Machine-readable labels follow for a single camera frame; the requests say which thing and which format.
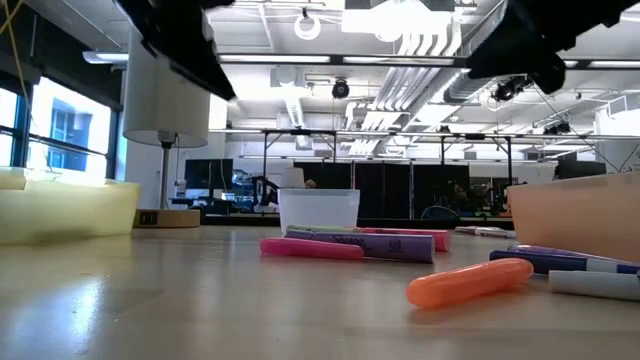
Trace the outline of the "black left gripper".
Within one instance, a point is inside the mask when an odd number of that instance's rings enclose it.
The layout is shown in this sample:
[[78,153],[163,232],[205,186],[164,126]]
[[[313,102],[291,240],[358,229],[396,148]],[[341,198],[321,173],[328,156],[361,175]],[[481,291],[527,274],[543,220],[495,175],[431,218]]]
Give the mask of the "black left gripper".
[[236,93],[212,49],[205,12],[235,0],[116,0],[143,36],[143,47],[174,73],[223,100]]

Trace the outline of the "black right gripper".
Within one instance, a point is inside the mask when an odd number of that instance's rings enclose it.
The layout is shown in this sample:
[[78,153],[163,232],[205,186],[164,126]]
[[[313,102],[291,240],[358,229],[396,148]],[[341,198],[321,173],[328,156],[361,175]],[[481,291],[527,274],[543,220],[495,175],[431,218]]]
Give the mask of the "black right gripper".
[[500,23],[467,57],[468,77],[525,74],[546,94],[565,82],[567,66],[558,53],[577,37],[619,23],[638,0],[511,0]]

